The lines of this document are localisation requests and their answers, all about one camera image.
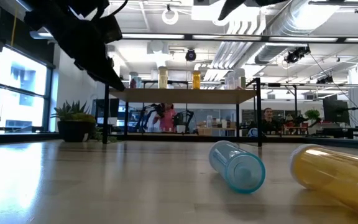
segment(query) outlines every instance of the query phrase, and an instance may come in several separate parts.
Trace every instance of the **woman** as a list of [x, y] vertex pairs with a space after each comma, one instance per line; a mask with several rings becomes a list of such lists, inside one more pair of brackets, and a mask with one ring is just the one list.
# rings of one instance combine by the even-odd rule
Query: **woman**
[[271, 108], [264, 109], [264, 119], [262, 120], [262, 131], [266, 132], [276, 132], [280, 131], [280, 124], [273, 120], [273, 110]]
[[174, 131], [173, 130], [173, 117], [177, 114], [173, 109], [172, 103], [162, 103], [161, 104], [165, 109], [164, 117], [161, 118], [158, 114], [155, 115], [153, 119], [153, 124], [160, 120], [160, 129], [162, 131]]

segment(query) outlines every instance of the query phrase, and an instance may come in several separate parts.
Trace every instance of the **black planter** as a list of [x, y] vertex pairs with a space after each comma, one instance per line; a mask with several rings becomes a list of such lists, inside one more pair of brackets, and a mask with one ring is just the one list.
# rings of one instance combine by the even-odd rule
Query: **black planter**
[[59, 121], [59, 134], [66, 142], [83, 142], [89, 139], [94, 123], [87, 121]]

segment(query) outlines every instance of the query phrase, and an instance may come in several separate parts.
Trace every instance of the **pink shirt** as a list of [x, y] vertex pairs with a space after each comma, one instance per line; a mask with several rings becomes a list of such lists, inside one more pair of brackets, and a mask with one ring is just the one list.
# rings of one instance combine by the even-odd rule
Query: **pink shirt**
[[174, 109], [170, 109], [168, 111], [164, 112], [164, 117], [160, 118], [160, 128], [164, 131], [171, 131], [173, 130], [173, 117], [176, 115], [176, 112]]

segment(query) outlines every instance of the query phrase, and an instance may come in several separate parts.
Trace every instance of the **elevated shelf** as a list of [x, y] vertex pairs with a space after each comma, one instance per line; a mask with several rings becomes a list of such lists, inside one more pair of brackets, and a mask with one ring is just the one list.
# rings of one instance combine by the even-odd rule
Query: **elevated shelf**
[[256, 95], [254, 90], [110, 89], [110, 94], [128, 103], [237, 104]]

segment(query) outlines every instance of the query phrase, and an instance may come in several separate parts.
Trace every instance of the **floor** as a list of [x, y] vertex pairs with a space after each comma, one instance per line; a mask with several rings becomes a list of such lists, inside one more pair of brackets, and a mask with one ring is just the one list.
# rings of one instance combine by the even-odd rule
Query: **floor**
[[299, 144], [241, 145], [267, 170], [252, 195], [233, 192], [211, 168], [210, 145], [1, 145], [0, 224], [358, 223], [358, 214], [291, 178], [288, 160]]

